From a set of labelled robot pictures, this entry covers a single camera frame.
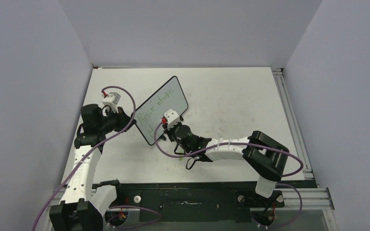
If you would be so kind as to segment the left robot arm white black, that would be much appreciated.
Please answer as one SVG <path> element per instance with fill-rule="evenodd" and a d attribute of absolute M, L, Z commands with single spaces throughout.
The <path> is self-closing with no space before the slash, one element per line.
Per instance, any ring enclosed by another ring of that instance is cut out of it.
<path fill-rule="evenodd" d="M 51 206 L 49 211 L 56 231 L 101 231 L 108 207 L 119 207 L 124 202 L 124 193 L 117 189 L 118 180 L 102 182 L 100 190 L 92 192 L 106 135 L 113 131 L 121 134 L 136 123 L 122 107 L 108 108 L 105 114 L 97 104 L 81 108 L 82 123 L 74 141 L 73 170 L 66 179 L 66 190 L 59 204 Z"/>

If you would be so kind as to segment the black framed small whiteboard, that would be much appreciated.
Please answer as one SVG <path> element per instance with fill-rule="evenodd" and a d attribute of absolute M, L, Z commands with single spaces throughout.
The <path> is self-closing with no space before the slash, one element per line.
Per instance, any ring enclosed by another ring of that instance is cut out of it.
<path fill-rule="evenodd" d="M 166 111 L 182 115 L 189 107 L 177 76 L 172 76 L 136 109 L 136 127 L 148 145 L 154 145 L 154 131 Z"/>

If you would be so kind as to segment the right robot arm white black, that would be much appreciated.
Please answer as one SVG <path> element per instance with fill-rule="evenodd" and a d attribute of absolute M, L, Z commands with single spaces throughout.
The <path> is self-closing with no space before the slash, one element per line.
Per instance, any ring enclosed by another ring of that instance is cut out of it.
<path fill-rule="evenodd" d="M 169 154 L 158 146 L 157 148 L 168 157 L 186 156 L 194 162 L 209 163 L 219 160 L 247 162 L 259 175 L 253 193 L 254 202 L 259 206 L 265 206 L 272 201 L 277 183 L 286 176 L 284 169 L 287 159 L 292 156 L 287 147 L 257 130 L 244 138 L 218 140 L 195 135 L 189 126 L 180 122 L 175 125 L 160 122 L 155 130 L 160 128 L 171 142 L 183 149 L 183 153 Z"/>

